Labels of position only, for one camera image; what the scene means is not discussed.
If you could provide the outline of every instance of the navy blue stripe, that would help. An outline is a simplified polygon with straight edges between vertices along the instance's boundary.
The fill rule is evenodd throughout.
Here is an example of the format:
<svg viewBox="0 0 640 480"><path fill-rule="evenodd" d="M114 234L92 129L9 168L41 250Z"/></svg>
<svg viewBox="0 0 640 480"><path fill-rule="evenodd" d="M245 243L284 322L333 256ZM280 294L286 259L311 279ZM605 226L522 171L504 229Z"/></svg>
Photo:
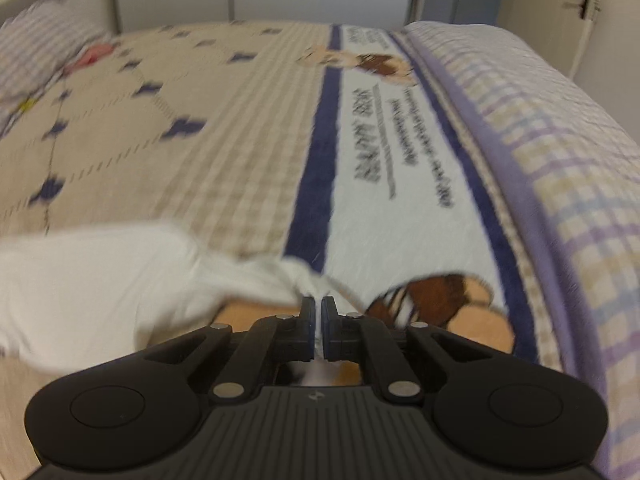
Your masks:
<svg viewBox="0 0 640 480"><path fill-rule="evenodd" d="M338 50L340 44L340 26L332 25L329 48ZM305 260L316 272L322 272L324 269L326 243L329 239L341 76L342 71L339 68L325 69L309 154L300 180L296 210L284 250L287 256Z"/></svg>
<svg viewBox="0 0 640 480"><path fill-rule="evenodd" d="M436 94L424 77L424 74L420 70L418 64L414 61L413 56L405 49L396 38L391 35L395 44L404 52L405 56L411 60L414 72L418 76L422 89L424 90L427 98L431 103L431 107L436 113L436 117L440 121L440 126L444 132L445 138L449 143L449 146L456 154L456 157L462 165L462 169L465 172L466 182L468 183L471 193L476 200L478 211L484 224L484 230L491 243L492 250L494 251L494 259L498 266L498 272L500 272L500 280L502 282L502 288L504 290L504 301L509 308L509 322L513 327L513 331L516 335L515 345L513 348L513 354L516 357L525 359L529 362L538 362L538 348L536 345L536 333L533 323L533 315L529 307L529 301L527 295L524 293L524 287L522 285L522 279L520 272L518 271L518 264L516 257L513 254L511 245L509 244L498 217L495 213L494 204L492 203L489 194L484 188L482 179L476 170L471 157L462 147L458 134L452 126L446 111L440 105Z"/></svg>

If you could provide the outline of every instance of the pink object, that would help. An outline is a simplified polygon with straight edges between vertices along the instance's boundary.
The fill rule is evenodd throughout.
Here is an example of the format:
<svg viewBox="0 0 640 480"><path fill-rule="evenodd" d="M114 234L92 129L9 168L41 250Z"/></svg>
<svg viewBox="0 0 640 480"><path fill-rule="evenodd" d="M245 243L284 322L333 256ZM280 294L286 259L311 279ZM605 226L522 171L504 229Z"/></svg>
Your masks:
<svg viewBox="0 0 640 480"><path fill-rule="evenodd" d="M64 75L69 75L80 70L86 66L91 66L96 61L101 60L103 57L108 56L114 51L114 46L111 43L100 43L94 46L90 46L82 57L75 63L65 66L63 71Z"/></svg>

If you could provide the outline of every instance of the cartoon bear print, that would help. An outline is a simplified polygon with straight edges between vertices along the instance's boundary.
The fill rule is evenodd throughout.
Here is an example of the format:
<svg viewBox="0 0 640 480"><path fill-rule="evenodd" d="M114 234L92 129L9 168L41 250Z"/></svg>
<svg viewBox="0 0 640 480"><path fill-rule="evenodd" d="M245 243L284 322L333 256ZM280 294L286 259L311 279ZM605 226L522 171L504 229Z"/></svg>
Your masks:
<svg viewBox="0 0 640 480"><path fill-rule="evenodd" d="M379 75L384 81L400 86L416 86L411 64L391 54L354 54L349 50L332 50L322 45L309 48L298 60L303 66L326 65L333 68L357 68Z"/></svg>
<svg viewBox="0 0 640 480"><path fill-rule="evenodd" d="M492 305L491 288L475 276L442 274L412 280L376 298L367 315L390 328L423 321L511 353L514 335L505 315Z"/></svg>

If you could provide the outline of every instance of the bed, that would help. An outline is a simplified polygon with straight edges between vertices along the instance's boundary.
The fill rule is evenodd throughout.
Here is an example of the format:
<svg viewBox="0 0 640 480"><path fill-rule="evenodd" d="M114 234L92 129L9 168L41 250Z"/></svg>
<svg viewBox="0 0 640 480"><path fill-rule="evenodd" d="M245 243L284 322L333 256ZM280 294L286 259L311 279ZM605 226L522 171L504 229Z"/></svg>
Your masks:
<svg viewBox="0 0 640 480"><path fill-rule="evenodd" d="M610 416L596 466L638 478L640 148L580 89L487 26L110 43L6 122L0 235L171 219L212 250L300 258L389 324L460 325L586 381ZM0 367L14 480L37 466L16 414L52 376Z"/></svg>

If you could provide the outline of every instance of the circular pad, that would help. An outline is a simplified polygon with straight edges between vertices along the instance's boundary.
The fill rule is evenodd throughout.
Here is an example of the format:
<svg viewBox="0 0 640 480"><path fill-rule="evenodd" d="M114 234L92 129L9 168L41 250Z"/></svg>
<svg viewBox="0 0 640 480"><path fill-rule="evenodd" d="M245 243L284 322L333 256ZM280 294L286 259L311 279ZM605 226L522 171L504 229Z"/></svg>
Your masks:
<svg viewBox="0 0 640 480"><path fill-rule="evenodd" d="M489 407L503 421L536 428L552 423L562 413L562 400L540 386L510 384L495 390Z"/></svg>
<svg viewBox="0 0 640 480"><path fill-rule="evenodd" d="M41 460L109 472L171 452L199 420L198 398L174 367L127 358L45 386L27 406L24 427Z"/></svg>
<svg viewBox="0 0 640 480"><path fill-rule="evenodd" d="M518 470L589 463L607 410L580 381L505 355L452 366L433 420L460 451Z"/></svg>
<svg viewBox="0 0 640 480"><path fill-rule="evenodd" d="M90 428L117 428L140 416L145 398L124 386L99 386L76 397L71 414Z"/></svg>

